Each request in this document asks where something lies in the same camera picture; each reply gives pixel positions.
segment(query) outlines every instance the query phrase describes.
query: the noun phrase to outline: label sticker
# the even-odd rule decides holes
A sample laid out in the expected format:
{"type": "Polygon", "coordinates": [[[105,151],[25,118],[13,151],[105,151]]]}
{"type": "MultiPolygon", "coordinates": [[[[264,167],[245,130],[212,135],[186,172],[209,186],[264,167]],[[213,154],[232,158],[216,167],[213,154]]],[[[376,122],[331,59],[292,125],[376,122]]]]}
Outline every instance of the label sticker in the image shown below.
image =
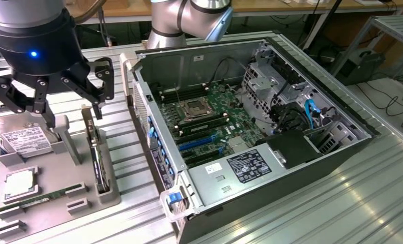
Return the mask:
{"type": "Polygon", "coordinates": [[[41,127],[6,132],[1,136],[19,155],[50,147],[41,127]]]}
{"type": "Polygon", "coordinates": [[[213,173],[213,172],[221,170],[222,168],[221,168],[220,163],[214,163],[214,164],[208,165],[208,166],[205,167],[205,169],[206,169],[208,174],[210,174],[210,173],[213,173]]]}
{"type": "Polygon", "coordinates": [[[194,56],[193,57],[193,61],[197,62],[197,61],[202,61],[204,59],[204,55],[200,55],[200,56],[194,56]]]}
{"type": "Polygon", "coordinates": [[[190,132],[202,130],[202,129],[205,129],[206,127],[208,127],[208,125],[204,125],[204,126],[200,126],[200,127],[197,127],[197,128],[193,128],[193,129],[190,129],[190,132]]]}
{"type": "Polygon", "coordinates": [[[256,149],[226,159],[240,183],[246,183],[272,172],[256,149]]]}

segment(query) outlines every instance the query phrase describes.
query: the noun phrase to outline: metal shelf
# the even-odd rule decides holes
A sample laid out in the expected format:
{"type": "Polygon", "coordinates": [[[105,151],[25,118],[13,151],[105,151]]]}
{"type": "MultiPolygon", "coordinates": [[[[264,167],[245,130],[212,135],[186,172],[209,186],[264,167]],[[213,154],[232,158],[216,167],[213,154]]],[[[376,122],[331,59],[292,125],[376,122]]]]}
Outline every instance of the metal shelf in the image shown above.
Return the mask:
{"type": "Polygon", "coordinates": [[[357,48],[359,43],[363,40],[363,38],[367,36],[371,27],[376,27],[385,34],[391,35],[397,41],[403,42],[403,15],[371,17],[367,20],[361,30],[359,31],[344,54],[341,55],[341,57],[339,58],[339,60],[335,62],[333,66],[332,66],[329,73],[333,76],[339,73],[339,71],[351,55],[351,52],[357,48]]]}

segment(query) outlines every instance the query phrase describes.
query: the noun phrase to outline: warning label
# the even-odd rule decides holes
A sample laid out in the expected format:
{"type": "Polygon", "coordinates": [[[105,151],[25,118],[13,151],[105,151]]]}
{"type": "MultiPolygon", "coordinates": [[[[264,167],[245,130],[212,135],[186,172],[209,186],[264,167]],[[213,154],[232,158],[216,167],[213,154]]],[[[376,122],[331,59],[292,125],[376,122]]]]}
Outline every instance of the warning label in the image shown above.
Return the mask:
{"type": "Polygon", "coordinates": [[[256,149],[226,159],[226,162],[240,183],[246,183],[272,172],[256,149]]]}
{"type": "Polygon", "coordinates": [[[1,136],[19,155],[50,147],[49,140],[39,127],[6,132],[1,136]]]}

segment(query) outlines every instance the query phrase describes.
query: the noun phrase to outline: aluminum profile table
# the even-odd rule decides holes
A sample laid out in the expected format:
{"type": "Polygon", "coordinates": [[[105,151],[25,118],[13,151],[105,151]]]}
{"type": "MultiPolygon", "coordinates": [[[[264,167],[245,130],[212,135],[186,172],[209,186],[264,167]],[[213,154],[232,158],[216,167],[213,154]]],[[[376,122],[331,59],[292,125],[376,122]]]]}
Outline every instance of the aluminum profile table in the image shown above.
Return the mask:
{"type": "MultiPolygon", "coordinates": [[[[403,135],[281,35],[262,32],[224,39],[266,36],[381,134],[332,174],[193,243],[403,243],[403,135]]],[[[122,202],[15,243],[176,242],[122,97],[117,56],[141,48],[129,45],[83,51],[89,59],[109,56],[116,68],[116,97],[102,108],[97,126],[106,131],[122,202]]],[[[78,106],[85,101],[74,93],[50,95],[49,101],[54,112],[69,116],[70,133],[81,131],[78,106]]]]}
{"type": "MultiPolygon", "coordinates": [[[[361,30],[359,31],[351,45],[345,49],[344,54],[341,55],[341,57],[339,58],[339,60],[335,62],[332,66],[329,73],[333,76],[339,73],[351,55],[351,52],[357,48],[359,43],[363,40],[363,38],[367,36],[371,27],[376,27],[380,31],[383,31],[383,33],[391,35],[395,39],[397,39],[397,41],[403,42],[403,15],[371,17],[367,20],[361,30]]],[[[368,46],[373,47],[375,44],[376,42],[371,42],[368,46]]]]}

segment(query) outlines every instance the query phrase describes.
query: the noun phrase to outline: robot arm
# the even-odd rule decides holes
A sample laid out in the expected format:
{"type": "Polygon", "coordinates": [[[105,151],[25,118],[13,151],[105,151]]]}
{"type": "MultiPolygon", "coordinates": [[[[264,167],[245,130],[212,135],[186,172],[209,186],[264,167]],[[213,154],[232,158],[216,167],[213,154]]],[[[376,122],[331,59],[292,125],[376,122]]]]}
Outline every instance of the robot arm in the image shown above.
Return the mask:
{"type": "MultiPolygon", "coordinates": [[[[104,2],[97,0],[92,8],[100,8],[104,2]]],[[[77,20],[86,20],[93,11],[77,20]]],[[[0,76],[0,100],[15,113],[42,114],[49,128],[54,117],[46,94],[74,91],[92,103],[97,119],[100,106],[113,99],[112,61],[102,58],[88,62],[74,25],[62,0],[0,0],[0,54],[11,67],[11,73],[0,76]],[[98,88],[86,78],[90,71],[104,81],[98,88]],[[13,80],[34,88],[33,98],[17,91],[13,80]]]]}
{"type": "MultiPolygon", "coordinates": [[[[150,0],[152,33],[148,48],[185,44],[184,32],[217,41],[230,22],[230,0],[150,0]]],[[[47,127],[54,116],[46,94],[74,91],[93,107],[101,119],[100,106],[113,99],[112,61],[88,62],[77,44],[74,25],[83,22],[102,6],[96,0],[85,14],[73,19],[63,0],[0,0],[0,54],[11,73],[0,75],[0,101],[14,113],[42,114],[47,127]],[[94,72],[102,86],[94,87],[86,76],[94,72]],[[11,85],[17,80],[34,88],[29,98],[11,85]]]]}
{"type": "Polygon", "coordinates": [[[232,18],[230,0],[150,0],[152,32],[146,48],[185,45],[184,33],[218,41],[232,18]]]}

